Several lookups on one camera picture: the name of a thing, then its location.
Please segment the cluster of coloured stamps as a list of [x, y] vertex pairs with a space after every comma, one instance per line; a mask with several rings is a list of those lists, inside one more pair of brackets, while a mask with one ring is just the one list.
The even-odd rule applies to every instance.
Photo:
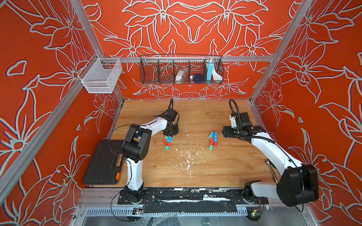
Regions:
[[218, 146], [218, 132], [211, 132], [208, 136], [209, 139], [209, 150], [213, 150]]

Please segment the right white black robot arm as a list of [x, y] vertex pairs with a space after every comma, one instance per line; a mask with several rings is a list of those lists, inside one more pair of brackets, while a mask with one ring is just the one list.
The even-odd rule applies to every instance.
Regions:
[[248, 203], [254, 203], [258, 198], [278, 199], [288, 207], [318, 200], [317, 168], [294, 158], [272, 140], [263, 127], [253, 125], [248, 113], [241, 113], [235, 100], [229, 100], [229, 107], [232, 111], [229, 116], [231, 125], [223, 127], [223, 137], [252, 144], [267, 157], [281, 176], [280, 180], [274, 183], [260, 180], [247, 182], [242, 198]]

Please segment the black plastic tool case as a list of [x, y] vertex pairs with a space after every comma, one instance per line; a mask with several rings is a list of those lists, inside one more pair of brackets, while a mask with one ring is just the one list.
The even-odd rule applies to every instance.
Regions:
[[102, 140], [97, 144], [83, 178], [86, 186], [108, 186], [119, 182], [122, 166], [117, 162], [122, 158], [122, 143], [122, 140]]

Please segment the metal spoon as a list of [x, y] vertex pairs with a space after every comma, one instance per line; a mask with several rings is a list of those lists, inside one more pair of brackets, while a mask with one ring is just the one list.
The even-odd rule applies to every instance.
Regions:
[[272, 178], [273, 178], [273, 180], [274, 180], [274, 182], [275, 183], [278, 183], [279, 182], [279, 180], [278, 180], [278, 177], [277, 177], [277, 175], [276, 175], [276, 173], [275, 173], [275, 167], [274, 167], [274, 165], [272, 164], [272, 162], [269, 160], [269, 159], [265, 159], [265, 163], [267, 164], [267, 166], [269, 167], [269, 170], [270, 170], [270, 172], [271, 172], [271, 175], [272, 175]]

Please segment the dark blue round object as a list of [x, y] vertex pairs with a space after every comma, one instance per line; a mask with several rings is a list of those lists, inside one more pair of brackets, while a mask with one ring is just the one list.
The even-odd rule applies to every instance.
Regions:
[[196, 84], [203, 84], [205, 81], [205, 78], [202, 74], [200, 73], [196, 73], [194, 76], [193, 76], [193, 82], [196, 83]]

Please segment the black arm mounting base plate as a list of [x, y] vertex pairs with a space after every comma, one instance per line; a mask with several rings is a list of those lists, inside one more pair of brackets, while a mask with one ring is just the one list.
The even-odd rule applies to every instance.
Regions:
[[267, 198], [246, 201], [243, 189], [231, 188], [144, 188], [139, 201], [125, 191], [118, 195], [119, 205], [140, 205], [146, 214], [236, 214], [246, 216], [267, 207]]

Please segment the light blue box in basket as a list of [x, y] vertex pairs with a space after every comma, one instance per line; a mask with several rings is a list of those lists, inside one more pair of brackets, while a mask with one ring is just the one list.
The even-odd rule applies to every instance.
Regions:
[[207, 65], [206, 84], [209, 84], [212, 80], [214, 70], [214, 62], [209, 62]]

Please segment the cluster of coloured stamp caps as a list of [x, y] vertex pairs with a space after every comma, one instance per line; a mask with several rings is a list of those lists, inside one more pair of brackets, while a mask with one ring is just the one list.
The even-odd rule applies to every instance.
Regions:
[[173, 141], [172, 136], [165, 136], [165, 138], [163, 139], [163, 144], [166, 150], [170, 149], [170, 147], [172, 146], [172, 141]]

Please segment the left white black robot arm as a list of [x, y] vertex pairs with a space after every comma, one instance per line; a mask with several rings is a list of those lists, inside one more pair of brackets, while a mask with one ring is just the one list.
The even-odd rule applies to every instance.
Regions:
[[151, 138], [163, 132], [166, 136], [166, 147], [169, 147], [171, 139], [179, 133], [180, 115], [173, 106], [174, 100], [171, 99], [168, 108], [154, 116], [154, 120], [141, 125], [131, 124], [123, 140], [121, 150], [123, 158], [127, 161], [128, 178], [121, 196], [133, 203], [139, 203], [143, 199], [143, 160], [149, 152]]

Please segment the silver pouch in basket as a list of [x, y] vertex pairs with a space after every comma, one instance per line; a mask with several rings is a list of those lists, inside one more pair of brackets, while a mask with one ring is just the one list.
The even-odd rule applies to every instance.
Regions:
[[186, 81], [187, 72], [186, 68], [181, 69], [175, 77], [175, 84], [183, 84]]

